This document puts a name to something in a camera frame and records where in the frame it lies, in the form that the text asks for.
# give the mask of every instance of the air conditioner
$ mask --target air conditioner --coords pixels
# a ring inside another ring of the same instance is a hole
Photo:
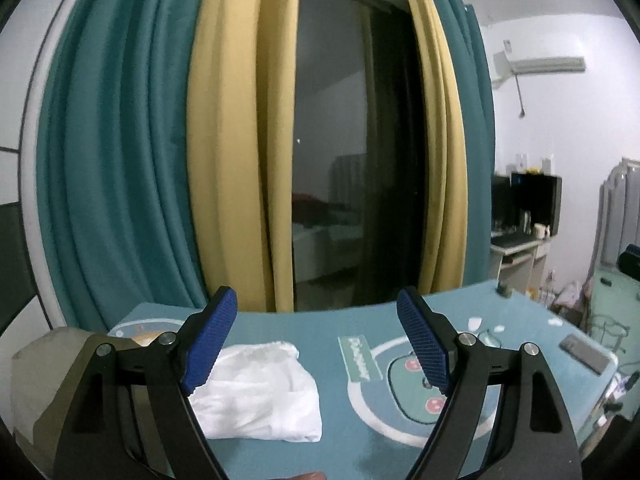
[[[575,34],[522,35],[503,41],[494,54],[495,82],[511,75],[584,72],[584,47]]]

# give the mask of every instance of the radiator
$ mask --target radiator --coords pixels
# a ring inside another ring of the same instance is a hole
[[[622,158],[600,186],[600,216],[591,263],[615,266],[629,244],[640,245],[640,161]]]

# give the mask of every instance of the blue textured finger pad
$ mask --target blue textured finger pad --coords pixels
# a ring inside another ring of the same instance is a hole
[[[418,306],[404,290],[398,295],[396,302],[398,319],[409,338],[415,356],[422,367],[425,377],[431,386],[441,392],[449,390],[449,358],[433,330],[422,316]]]
[[[209,378],[237,314],[238,298],[236,292],[230,288],[187,353],[182,389],[188,396]]]

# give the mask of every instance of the desk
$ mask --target desk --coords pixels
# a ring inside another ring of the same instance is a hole
[[[505,282],[520,293],[525,294],[527,289],[538,293],[550,245],[549,238],[508,248],[492,244],[489,276]]]
[[[510,349],[517,349],[528,340],[537,343],[556,377],[577,431],[609,384],[615,364],[610,363],[598,377],[561,351],[558,343],[575,333],[602,349],[598,344],[566,322],[561,326],[549,325],[549,319],[556,317],[520,294],[514,293],[508,300],[501,298],[495,286],[492,281],[479,283],[429,296],[427,301],[434,311],[446,314],[461,332],[468,330],[470,317],[481,317],[477,330],[481,339],[489,337],[495,344]],[[192,312],[145,303],[114,327],[111,334],[132,336],[139,332],[176,330]],[[504,326],[503,332],[495,330],[498,325]],[[372,377],[369,382],[349,382],[338,344],[338,338],[344,336],[366,339],[381,371],[379,380]],[[288,478],[314,470],[324,471],[330,480],[405,478],[431,432],[433,423],[429,417],[433,413],[415,413],[414,406],[406,405],[407,393],[414,398],[425,392],[430,394],[430,390],[422,387],[421,373],[412,371],[411,347],[396,316],[395,304],[296,314],[239,313],[226,344],[274,340],[290,341],[297,346],[300,363],[318,384],[322,439],[316,444],[209,441],[229,478]],[[492,389],[463,474],[478,468],[484,455],[497,400],[497,387]],[[430,404],[436,412],[438,403]]]

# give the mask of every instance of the white cloth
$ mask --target white cloth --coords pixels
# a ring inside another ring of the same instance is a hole
[[[318,442],[322,436],[318,388],[291,343],[222,349],[189,400],[207,438]]]

